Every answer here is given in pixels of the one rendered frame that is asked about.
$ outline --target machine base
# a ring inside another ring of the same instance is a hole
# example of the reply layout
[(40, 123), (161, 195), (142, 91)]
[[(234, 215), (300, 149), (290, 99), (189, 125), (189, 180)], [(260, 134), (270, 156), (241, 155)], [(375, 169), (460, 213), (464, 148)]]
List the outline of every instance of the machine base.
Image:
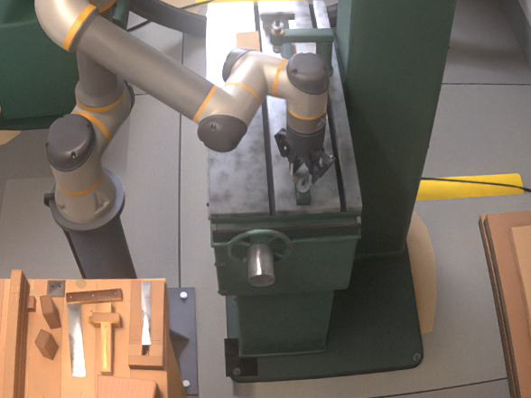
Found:
[[(238, 337), (235, 297), (227, 297), (227, 331)], [(257, 359), (258, 375), (238, 383), (362, 375), (417, 367), (423, 349), (407, 250), (399, 257), (355, 261), (350, 286), (336, 291), (326, 351)]]

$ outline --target wooden edge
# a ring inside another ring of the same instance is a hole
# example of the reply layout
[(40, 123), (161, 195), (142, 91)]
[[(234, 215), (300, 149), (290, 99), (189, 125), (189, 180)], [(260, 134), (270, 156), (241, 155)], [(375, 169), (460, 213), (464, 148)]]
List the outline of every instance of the wooden edge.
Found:
[(498, 327), (501, 336), (501, 343), (503, 349), (503, 357), (505, 360), (505, 368), (508, 376), (508, 387), (511, 398), (520, 398), (520, 387), (518, 384), (518, 375), (516, 370), (515, 355), (513, 352), (513, 345), (508, 329), (508, 315), (505, 311), (505, 300), (503, 291), (501, 290), (498, 272), (498, 264), (496, 262), (496, 254), (490, 236), (489, 220), (487, 215), (480, 216), (480, 232), (481, 241), (483, 242), (483, 249), (485, 257), (487, 258), (487, 267), (489, 269), (490, 286), (494, 296), (494, 306), (496, 308), (496, 316), (498, 318)]

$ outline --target green machine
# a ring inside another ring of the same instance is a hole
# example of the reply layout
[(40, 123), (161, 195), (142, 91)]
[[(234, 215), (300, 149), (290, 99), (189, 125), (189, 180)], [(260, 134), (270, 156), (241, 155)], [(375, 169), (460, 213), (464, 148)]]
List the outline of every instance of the green machine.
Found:
[[(274, 37), (282, 27), (327, 27), (317, 1), (308, 14), (299, 4), (292, 14), (262, 4), (257, 27), (265, 53), (274, 46), (283, 56), (289, 53), (283, 43), (290, 39)], [(296, 205), (304, 202), (293, 166), (294, 190), (293, 184), (291, 190), (283, 185), (284, 174), (277, 172), (276, 165), (282, 166), (290, 177), (287, 162), (278, 160), (271, 144), (282, 126), (275, 114), (285, 114), (285, 106), (273, 97), (247, 132), (254, 149), (242, 142), (231, 154), (210, 154), (211, 238), (219, 293), (227, 296), (226, 368), (234, 381), (356, 375), (421, 363), (405, 237), (433, 128), (455, 4), (340, 0), (332, 55), (338, 72), (331, 77), (327, 129), (332, 138), (324, 145), (325, 151), (333, 150), (335, 163), (312, 185), (310, 205)], [(315, 42), (326, 42), (327, 35), (319, 32)], [(307, 51), (300, 46), (297, 52)], [(341, 149), (345, 141), (337, 137), (344, 133), (343, 110), (354, 163), (347, 161), (348, 153)], [(256, 148), (265, 149), (265, 155), (258, 156), (262, 151)], [(265, 165), (264, 173), (253, 170), (253, 164)], [(356, 175), (349, 177), (352, 170)], [(229, 173), (233, 181), (227, 180)], [(338, 192), (336, 206), (321, 198), (330, 189)], [(269, 263), (264, 257), (268, 252)]]

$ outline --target gray floor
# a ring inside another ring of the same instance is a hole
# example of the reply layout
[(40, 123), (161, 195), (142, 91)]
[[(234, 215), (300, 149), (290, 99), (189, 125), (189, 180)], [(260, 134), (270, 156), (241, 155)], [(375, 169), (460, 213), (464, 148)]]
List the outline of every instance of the gray floor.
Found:
[[(327, 4), (336, 0), (325, 0)], [(141, 21), (132, 16), (130, 24)], [(150, 24), (135, 35), (205, 74), (205, 41)], [(133, 114), (105, 155), (126, 189), (122, 216), (139, 276), (196, 288), (201, 398), (506, 398), (507, 375), (480, 233), (482, 213), (531, 209), (513, 195), (423, 201), (416, 211), (436, 254), (438, 299), (424, 361), (414, 370), (272, 384), (224, 377), (224, 300), (210, 248), (207, 152), (196, 125), (137, 90)], [(424, 174), (518, 172), (531, 185), (531, 71), (498, 0), (459, 0)], [(64, 236), (42, 204), (53, 185), (45, 131), (0, 146), (0, 276), (79, 278)]]

